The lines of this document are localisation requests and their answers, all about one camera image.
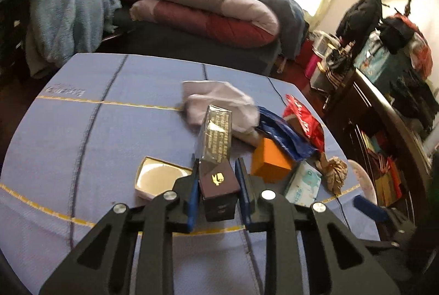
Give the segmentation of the orange box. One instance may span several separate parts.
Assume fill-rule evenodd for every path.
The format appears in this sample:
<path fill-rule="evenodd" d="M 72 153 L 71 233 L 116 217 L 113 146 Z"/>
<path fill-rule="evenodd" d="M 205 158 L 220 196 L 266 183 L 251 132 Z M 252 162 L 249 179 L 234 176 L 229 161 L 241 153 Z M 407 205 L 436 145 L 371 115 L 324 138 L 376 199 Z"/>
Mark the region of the orange box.
<path fill-rule="evenodd" d="M 274 141 L 263 138 L 252 155 L 251 175 L 275 184 L 290 174 L 295 163 Z"/>

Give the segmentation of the dark brown gold-logo box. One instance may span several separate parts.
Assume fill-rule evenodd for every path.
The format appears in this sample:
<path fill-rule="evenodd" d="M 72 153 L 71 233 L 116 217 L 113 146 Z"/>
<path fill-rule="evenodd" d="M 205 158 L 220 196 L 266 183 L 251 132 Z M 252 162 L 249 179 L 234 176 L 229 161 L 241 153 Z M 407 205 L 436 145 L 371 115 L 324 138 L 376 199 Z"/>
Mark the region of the dark brown gold-logo box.
<path fill-rule="evenodd" d="M 234 218 L 240 184 L 230 161 L 224 159 L 199 179 L 205 218 L 208 222 Z"/>

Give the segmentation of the blue foil wrapper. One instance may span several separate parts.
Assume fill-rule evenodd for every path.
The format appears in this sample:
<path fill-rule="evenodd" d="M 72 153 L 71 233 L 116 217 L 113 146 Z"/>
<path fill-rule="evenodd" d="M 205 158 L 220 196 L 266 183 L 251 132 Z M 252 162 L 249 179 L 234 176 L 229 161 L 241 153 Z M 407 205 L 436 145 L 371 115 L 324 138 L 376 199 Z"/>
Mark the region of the blue foil wrapper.
<path fill-rule="evenodd" d="M 256 127 L 264 136 L 271 139 L 293 161 L 303 161 L 312 157 L 317 149 L 299 135 L 280 116 L 258 106 L 259 124 Z"/>

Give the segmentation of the red plastic bag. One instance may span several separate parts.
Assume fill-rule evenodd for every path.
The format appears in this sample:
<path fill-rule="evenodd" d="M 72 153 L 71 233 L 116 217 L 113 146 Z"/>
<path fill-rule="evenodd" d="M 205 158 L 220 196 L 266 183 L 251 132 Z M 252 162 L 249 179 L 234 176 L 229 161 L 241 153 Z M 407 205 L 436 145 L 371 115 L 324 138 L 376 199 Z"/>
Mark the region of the red plastic bag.
<path fill-rule="evenodd" d="M 324 151 L 324 129 L 308 108 L 293 95 L 286 95 L 283 119 L 307 142 L 320 152 Z"/>

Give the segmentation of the white paper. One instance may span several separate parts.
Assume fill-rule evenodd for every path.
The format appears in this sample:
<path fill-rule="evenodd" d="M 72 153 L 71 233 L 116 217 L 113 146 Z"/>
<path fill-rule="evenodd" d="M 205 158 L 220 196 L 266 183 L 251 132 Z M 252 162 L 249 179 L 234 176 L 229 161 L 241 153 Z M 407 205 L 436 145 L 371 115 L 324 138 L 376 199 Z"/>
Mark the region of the white paper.
<path fill-rule="evenodd" d="M 260 121 L 259 108 L 249 95 L 229 82 L 182 82 L 182 105 L 190 125 L 201 125 L 210 105 L 228 110 L 231 112 L 232 136 L 253 147 L 260 142 L 261 135 L 256 131 Z"/>

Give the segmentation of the pink speckled trash bin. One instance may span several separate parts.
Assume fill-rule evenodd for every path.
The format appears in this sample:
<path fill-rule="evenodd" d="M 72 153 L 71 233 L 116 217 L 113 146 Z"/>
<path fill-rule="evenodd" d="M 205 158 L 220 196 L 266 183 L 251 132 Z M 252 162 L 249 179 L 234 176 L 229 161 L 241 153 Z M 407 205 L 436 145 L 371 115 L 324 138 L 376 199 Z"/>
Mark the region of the pink speckled trash bin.
<path fill-rule="evenodd" d="M 374 189 L 373 182 L 369 177 L 368 173 L 356 161 L 348 160 L 348 164 L 350 165 L 353 173 L 355 174 L 355 177 L 359 182 L 359 185 L 364 193 L 364 196 L 373 204 L 378 205 L 376 191 Z"/>

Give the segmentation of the white open box lid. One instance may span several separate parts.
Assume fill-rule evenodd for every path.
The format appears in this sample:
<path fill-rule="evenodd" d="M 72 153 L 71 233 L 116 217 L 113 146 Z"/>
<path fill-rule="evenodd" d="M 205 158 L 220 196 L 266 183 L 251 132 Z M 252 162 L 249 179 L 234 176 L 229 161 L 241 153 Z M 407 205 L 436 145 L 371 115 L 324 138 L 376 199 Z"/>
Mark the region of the white open box lid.
<path fill-rule="evenodd" d="M 136 195 L 152 200 L 173 188 L 176 180 L 191 175 L 192 169 L 146 156 L 141 161 L 134 182 Z"/>

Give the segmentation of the teal tissue pack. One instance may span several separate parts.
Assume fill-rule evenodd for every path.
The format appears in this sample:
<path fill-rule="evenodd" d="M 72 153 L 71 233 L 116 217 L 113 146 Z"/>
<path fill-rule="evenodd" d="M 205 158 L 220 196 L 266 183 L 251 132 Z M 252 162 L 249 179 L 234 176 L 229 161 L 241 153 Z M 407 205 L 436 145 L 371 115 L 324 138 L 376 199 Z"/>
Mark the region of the teal tissue pack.
<path fill-rule="evenodd" d="M 284 196 L 291 204 L 310 207 L 317 199 L 321 182 L 322 174 L 303 161 L 294 172 Z"/>

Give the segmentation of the brown crumpled paper ball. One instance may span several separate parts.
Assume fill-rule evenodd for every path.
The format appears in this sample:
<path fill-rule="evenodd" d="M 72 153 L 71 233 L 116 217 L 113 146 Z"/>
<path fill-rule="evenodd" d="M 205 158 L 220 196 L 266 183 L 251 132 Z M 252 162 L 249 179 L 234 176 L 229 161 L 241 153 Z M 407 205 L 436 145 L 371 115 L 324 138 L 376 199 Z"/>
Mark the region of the brown crumpled paper ball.
<path fill-rule="evenodd" d="M 327 158 L 327 155 L 322 152 L 316 161 L 316 167 L 324 177 L 327 189 L 335 196 L 340 196 L 347 178 L 347 164 L 345 161 L 338 157 Z"/>

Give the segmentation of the blue checked tablecloth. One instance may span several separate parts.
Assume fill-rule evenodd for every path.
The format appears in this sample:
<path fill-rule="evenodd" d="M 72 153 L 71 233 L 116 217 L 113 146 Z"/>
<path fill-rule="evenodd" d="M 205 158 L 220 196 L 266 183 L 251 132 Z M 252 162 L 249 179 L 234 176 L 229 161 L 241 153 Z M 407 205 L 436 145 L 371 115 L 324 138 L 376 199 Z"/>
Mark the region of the blue checked tablecloth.
<path fill-rule="evenodd" d="M 31 294 L 113 205 L 142 205 L 145 156 L 191 167 L 198 130 L 177 111 L 186 80 L 227 81 L 282 115 L 293 84 L 159 57 L 78 54 L 40 87 L 1 169 L 1 250 Z M 263 294 L 265 233 L 234 220 L 175 235 L 175 294 Z"/>

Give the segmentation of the dark glossy cigarette box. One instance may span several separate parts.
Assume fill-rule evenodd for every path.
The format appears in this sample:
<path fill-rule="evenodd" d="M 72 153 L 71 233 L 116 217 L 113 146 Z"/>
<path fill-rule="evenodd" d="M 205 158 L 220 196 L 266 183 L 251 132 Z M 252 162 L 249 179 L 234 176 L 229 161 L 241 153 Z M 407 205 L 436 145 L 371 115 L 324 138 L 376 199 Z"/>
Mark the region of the dark glossy cigarette box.
<path fill-rule="evenodd" d="M 232 112 L 216 105 L 207 107 L 195 156 L 200 161 L 220 164 L 230 158 L 232 138 Z"/>

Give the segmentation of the pile of clothes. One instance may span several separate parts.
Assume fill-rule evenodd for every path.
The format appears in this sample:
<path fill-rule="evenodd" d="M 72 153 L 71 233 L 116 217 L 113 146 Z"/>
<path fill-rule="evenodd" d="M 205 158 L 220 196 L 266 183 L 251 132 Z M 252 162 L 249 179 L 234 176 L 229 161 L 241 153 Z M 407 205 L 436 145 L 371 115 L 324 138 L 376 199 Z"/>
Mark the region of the pile of clothes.
<path fill-rule="evenodd" d="M 407 16 L 396 13 L 382 20 L 379 39 L 389 51 L 383 78 L 384 95 L 410 123 L 418 122 L 415 132 L 425 141 L 438 116 L 438 102 L 429 85 L 432 52 L 419 27 Z"/>

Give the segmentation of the bed with dark base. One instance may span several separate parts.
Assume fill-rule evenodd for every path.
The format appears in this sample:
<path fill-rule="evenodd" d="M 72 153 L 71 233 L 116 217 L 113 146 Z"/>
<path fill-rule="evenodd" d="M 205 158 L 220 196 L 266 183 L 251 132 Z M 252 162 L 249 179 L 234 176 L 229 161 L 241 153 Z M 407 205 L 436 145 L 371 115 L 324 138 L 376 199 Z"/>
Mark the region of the bed with dark base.
<path fill-rule="evenodd" d="M 280 42 L 241 48 L 146 21 L 123 29 L 97 49 L 108 54 L 136 54 L 213 64 L 267 76 L 280 53 Z"/>

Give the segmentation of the black hanging jacket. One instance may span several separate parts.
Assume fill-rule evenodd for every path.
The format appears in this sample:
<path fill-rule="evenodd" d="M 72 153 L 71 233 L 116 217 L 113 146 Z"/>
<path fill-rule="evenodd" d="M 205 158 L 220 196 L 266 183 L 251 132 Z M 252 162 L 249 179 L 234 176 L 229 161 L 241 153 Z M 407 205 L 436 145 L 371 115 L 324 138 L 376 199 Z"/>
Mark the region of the black hanging jacket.
<path fill-rule="evenodd" d="M 361 50 L 381 18 L 382 0 L 358 0 L 343 16 L 336 36 L 343 47 L 353 42 Z"/>

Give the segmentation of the light blue fleece blanket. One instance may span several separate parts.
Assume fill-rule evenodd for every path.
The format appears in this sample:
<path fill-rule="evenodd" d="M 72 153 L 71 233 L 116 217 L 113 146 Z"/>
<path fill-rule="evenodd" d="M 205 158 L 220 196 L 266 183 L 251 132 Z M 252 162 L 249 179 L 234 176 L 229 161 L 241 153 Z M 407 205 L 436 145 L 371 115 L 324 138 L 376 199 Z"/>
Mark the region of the light blue fleece blanket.
<path fill-rule="evenodd" d="M 114 30 L 120 0 L 29 0 L 25 57 L 30 75 L 41 78 L 74 54 L 95 52 Z"/>

